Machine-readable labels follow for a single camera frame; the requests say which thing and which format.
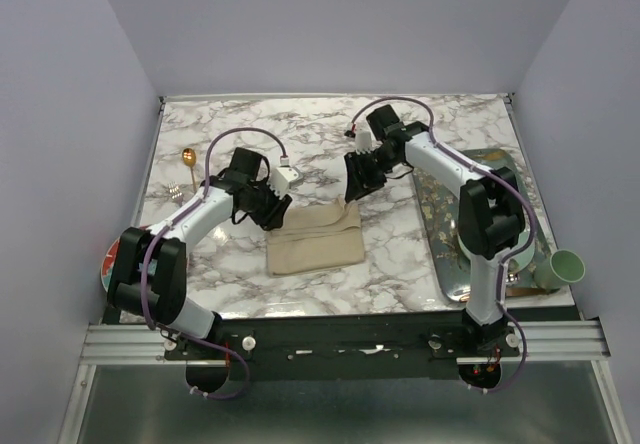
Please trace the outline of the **beige linen napkin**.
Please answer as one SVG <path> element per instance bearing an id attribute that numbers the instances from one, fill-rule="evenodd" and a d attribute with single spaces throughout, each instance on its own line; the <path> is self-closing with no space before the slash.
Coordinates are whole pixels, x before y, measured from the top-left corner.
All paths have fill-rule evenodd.
<path id="1" fill-rule="evenodd" d="M 283 226 L 266 234 L 267 271 L 272 277 L 360 264 L 365 254 L 358 204 L 341 197 L 291 208 Z"/>

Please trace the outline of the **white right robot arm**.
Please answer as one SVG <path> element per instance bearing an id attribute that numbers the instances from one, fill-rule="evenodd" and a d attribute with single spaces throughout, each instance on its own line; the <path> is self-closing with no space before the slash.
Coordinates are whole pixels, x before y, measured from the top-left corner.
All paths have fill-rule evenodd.
<path id="1" fill-rule="evenodd" d="M 382 189 L 398 165 L 431 174 L 454 195 L 457 232 L 470 253 L 470 296 L 460 343 L 471 355 L 485 354 L 507 333 L 506 277 L 510 260 L 525 248 L 519 238 L 536 232 L 534 212 L 515 174 L 481 165 L 439 141 L 432 122 L 404 123 L 383 99 L 362 111 L 368 125 L 353 124 L 346 133 L 354 141 L 344 157 L 346 201 Z"/>

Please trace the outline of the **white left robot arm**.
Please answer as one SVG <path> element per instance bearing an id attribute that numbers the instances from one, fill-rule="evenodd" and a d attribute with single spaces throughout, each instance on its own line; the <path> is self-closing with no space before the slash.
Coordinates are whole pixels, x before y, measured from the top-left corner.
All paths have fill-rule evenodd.
<path id="1" fill-rule="evenodd" d="M 264 231 L 281 228 L 292 202 L 291 184 L 299 177 L 285 157 L 272 167 L 265 156 L 237 148 L 229 166 L 204 180 L 169 217 L 121 234 L 108 303 L 154 326 L 188 335 L 187 346 L 197 357 L 214 357 L 221 349 L 222 318 L 187 296 L 189 254 L 220 224 L 239 223 L 238 213 Z"/>

